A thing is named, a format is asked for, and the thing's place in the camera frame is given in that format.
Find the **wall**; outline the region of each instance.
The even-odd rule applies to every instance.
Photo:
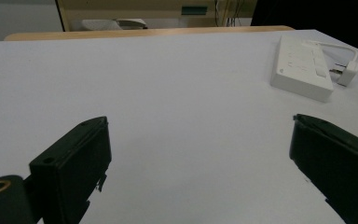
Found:
[[[54,0],[0,0],[0,40],[14,33],[62,31]]]

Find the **white power strip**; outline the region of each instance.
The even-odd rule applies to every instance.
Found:
[[[320,45],[288,35],[281,37],[270,84],[321,102],[333,92]]]

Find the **power plug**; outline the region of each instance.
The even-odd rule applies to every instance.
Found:
[[[358,71],[358,62],[350,61],[342,71],[341,77],[338,79],[337,83],[342,86],[348,86],[351,80],[356,75],[357,71]]]

